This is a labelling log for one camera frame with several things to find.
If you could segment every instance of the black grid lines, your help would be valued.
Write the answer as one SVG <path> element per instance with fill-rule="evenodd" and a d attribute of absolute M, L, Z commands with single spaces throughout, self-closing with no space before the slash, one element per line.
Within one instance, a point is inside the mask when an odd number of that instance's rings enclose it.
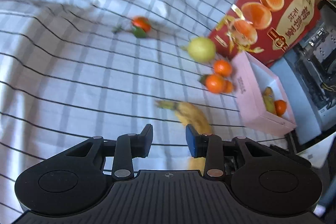
<path fill-rule="evenodd" d="M 156 100 L 195 104 L 223 139 L 253 137 L 238 119 L 233 95 L 216 96 L 199 84 L 211 65 L 180 48 L 208 35 L 235 0 L 0 1 L 0 86 L 6 92 L 0 116 L 2 125 L 26 136 L 23 145 L 4 138 L 0 146 L 21 154 L 21 161 L 44 160 L 95 135 L 115 140 L 139 133 L 150 122 L 149 160 L 136 161 L 135 170 L 180 168 L 177 162 L 188 158 L 184 127 L 172 111 L 157 109 Z M 135 15 L 153 22 L 148 39 L 112 32 Z M 260 133 L 255 138 L 274 141 Z M 16 178 L 6 171 L 0 176 L 11 183 Z"/>
<path fill-rule="evenodd" d="M 21 211 L 15 209 L 15 208 L 12 208 L 11 206 L 6 205 L 5 203 L 0 202 L 0 205 L 5 206 L 5 207 L 17 212 L 17 213 L 20 213 L 20 214 L 22 213 Z"/>

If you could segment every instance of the green leaf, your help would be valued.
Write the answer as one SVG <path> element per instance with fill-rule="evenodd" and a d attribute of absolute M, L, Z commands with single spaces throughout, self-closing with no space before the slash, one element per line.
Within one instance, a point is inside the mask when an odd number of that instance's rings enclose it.
<path fill-rule="evenodd" d="M 202 85 L 205 85 L 205 81 L 207 79 L 209 75 L 201 75 L 201 77 L 199 78 L 199 82 L 202 84 Z"/>
<path fill-rule="evenodd" d="M 134 36 L 136 38 L 145 38 L 145 37 L 147 37 L 146 32 L 143 29 L 139 28 L 139 27 L 135 27 L 134 26 L 133 30 L 132 30 L 132 33 L 134 34 Z"/>
<path fill-rule="evenodd" d="M 119 25 L 119 26 L 117 26 L 117 27 L 114 27 L 113 29 L 112 29 L 112 32 L 114 33 L 114 34 L 116 34 L 116 33 L 118 33 L 118 32 L 121 32 L 123 30 L 123 28 L 121 27 L 121 25 Z"/>
<path fill-rule="evenodd" d="M 188 51 L 188 46 L 181 46 L 180 49 L 181 49 L 182 51 L 187 52 L 187 51 Z"/>

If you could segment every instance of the orange image on box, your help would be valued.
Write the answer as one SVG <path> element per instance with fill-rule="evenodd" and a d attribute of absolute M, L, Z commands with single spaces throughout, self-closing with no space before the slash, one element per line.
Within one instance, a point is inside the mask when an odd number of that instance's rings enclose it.
<path fill-rule="evenodd" d="M 209 38 L 217 52 L 230 60 L 246 51 L 270 66 L 319 18 L 315 0 L 237 0 Z"/>

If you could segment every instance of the banana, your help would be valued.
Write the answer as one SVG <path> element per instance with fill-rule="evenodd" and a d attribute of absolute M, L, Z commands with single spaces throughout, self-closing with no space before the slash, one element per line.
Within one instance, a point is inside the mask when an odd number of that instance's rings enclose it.
<path fill-rule="evenodd" d="M 203 175 L 205 166 L 205 158 L 193 158 L 190 157 L 188 160 L 187 170 L 199 170 Z"/>
<path fill-rule="evenodd" d="M 156 104 L 160 108 L 174 110 L 175 116 L 180 120 L 180 122 L 184 126 L 191 124 L 198 134 L 212 134 L 211 126 L 209 125 L 204 113 L 191 103 L 156 101 Z"/>
<path fill-rule="evenodd" d="M 274 104 L 274 93 L 271 87 L 266 87 L 262 94 L 266 110 L 274 115 L 277 115 Z"/>
<path fill-rule="evenodd" d="M 211 135 L 212 129 L 204 113 L 196 106 L 188 102 L 156 101 L 160 108 L 171 109 L 180 122 L 187 126 L 191 124 L 198 134 Z M 188 160 L 188 170 L 199 170 L 203 175 L 205 158 L 190 157 Z"/>

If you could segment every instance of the red gift box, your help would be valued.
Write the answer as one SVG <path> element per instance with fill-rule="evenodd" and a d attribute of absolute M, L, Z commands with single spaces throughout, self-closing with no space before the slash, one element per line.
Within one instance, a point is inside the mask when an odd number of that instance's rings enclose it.
<path fill-rule="evenodd" d="M 237 0 L 209 38 L 217 52 L 230 60 L 246 51 L 270 66 L 319 18 L 315 0 Z"/>

